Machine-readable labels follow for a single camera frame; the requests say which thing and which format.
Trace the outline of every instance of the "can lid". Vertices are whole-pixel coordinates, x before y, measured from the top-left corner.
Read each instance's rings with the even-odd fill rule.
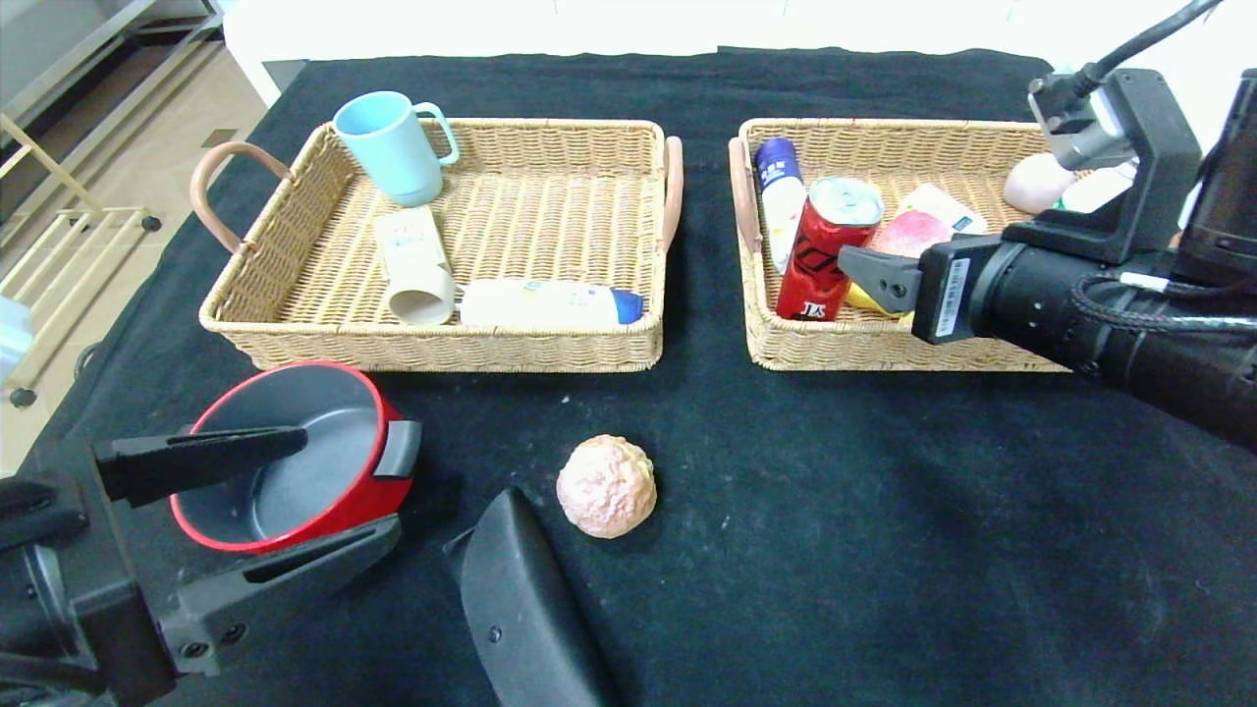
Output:
[[[769,137],[755,150],[755,167],[763,169],[764,164],[786,160],[796,162],[794,143],[786,137]]]
[[[818,179],[807,198],[822,219],[836,225],[871,226],[886,210],[877,187],[859,179]]]

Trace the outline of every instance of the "white egg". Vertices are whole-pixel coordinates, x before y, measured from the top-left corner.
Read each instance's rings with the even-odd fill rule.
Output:
[[[1051,152],[1031,155],[1008,171],[1004,201],[1013,209],[1038,214],[1051,209],[1079,177],[1057,164]]]

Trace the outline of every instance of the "pink fruit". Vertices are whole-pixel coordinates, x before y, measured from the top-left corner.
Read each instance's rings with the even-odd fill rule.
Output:
[[[876,249],[892,255],[920,258],[935,243],[952,240],[952,229],[921,211],[904,211],[881,231]]]

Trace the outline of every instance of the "red pot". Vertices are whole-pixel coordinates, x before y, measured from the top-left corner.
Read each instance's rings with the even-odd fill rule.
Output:
[[[258,374],[191,431],[275,425],[304,428],[305,448],[171,497],[189,537],[228,552],[270,552],[393,513],[410,491],[422,428],[402,420],[357,370],[309,361]]]

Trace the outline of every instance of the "blue bottle cap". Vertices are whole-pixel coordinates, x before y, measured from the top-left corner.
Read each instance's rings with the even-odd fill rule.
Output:
[[[641,318],[644,301],[640,294],[634,294],[627,289],[611,289],[611,296],[616,301],[616,313],[620,323],[631,325]]]
[[[762,189],[788,176],[803,179],[794,156],[794,143],[784,137],[769,137],[759,146],[755,151],[755,171]]]

